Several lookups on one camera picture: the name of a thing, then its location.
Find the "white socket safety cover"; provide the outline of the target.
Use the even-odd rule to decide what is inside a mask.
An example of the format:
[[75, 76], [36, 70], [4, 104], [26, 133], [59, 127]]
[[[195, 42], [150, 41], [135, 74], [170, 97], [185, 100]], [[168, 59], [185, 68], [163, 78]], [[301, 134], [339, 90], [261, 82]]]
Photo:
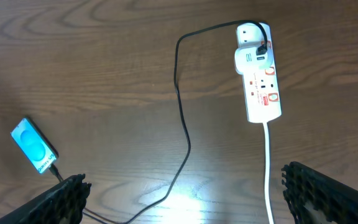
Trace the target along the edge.
[[260, 46], [264, 41], [262, 31], [251, 23], [239, 25], [236, 35], [238, 47]]

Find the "white power strip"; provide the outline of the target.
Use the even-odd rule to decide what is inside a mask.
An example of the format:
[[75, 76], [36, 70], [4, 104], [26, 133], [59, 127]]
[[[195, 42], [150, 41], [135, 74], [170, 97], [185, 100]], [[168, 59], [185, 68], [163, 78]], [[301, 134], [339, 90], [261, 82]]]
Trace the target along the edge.
[[[247, 46], [258, 47], [258, 55], [266, 53], [267, 48], [273, 50], [269, 25], [264, 23], [260, 25], [264, 28], [267, 40], [264, 40], [260, 46]], [[282, 115], [282, 107], [274, 55], [273, 64], [270, 68], [247, 72], [241, 76], [248, 121], [265, 125], [280, 117]]]

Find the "blue screen Galaxy smartphone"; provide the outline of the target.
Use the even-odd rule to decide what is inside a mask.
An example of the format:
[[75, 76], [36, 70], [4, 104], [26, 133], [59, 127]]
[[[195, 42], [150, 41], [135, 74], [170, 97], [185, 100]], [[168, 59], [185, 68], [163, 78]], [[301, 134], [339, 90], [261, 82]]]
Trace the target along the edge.
[[23, 118], [11, 131], [11, 138], [39, 174], [43, 174], [58, 159], [56, 150], [28, 117]]

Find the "white USB charger adapter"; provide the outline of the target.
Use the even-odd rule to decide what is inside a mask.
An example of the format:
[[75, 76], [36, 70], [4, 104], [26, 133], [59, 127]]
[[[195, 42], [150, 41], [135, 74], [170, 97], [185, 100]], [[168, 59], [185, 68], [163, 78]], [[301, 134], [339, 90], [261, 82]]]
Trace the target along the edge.
[[241, 47], [235, 51], [234, 66], [238, 74], [270, 68], [273, 64], [273, 50], [267, 48], [266, 53], [260, 55], [257, 51], [258, 47]]

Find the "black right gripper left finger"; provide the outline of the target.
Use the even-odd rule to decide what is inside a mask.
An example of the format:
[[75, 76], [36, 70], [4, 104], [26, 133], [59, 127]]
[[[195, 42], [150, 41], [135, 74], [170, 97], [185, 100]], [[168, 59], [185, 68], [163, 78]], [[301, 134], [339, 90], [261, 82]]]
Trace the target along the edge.
[[91, 184], [84, 174], [72, 175], [0, 218], [0, 224], [79, 224]]

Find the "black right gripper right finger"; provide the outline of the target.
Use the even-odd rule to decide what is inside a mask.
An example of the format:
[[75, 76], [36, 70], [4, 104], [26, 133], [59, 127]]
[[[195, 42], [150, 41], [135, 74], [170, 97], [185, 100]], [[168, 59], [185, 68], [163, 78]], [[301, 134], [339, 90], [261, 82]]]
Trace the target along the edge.
[[358, 223], [358, 191], [299, 162], [282, 168], [283, 196], [296, 224]]

